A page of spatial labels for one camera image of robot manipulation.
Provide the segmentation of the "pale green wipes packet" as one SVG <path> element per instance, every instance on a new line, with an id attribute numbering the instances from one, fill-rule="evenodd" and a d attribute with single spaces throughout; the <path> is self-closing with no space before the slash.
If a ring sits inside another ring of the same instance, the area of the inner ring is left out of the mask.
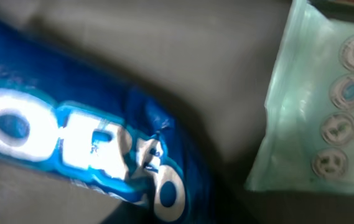
<path id="1" fill-rule="evenodd" d="M 354 3 L 294 1 L 265 101 L 254 192 L 354 194 Z"/>

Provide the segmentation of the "blue Oreo cookie pack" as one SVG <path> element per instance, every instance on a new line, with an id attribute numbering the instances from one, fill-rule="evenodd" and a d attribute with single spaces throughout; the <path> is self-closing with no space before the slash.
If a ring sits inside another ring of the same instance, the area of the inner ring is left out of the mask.
<path id="1" fill-rule="evenodd" d="M 213 182 L 153 97 L 0 21 L 0 158 L 148 208 L 213 223 Z"/>

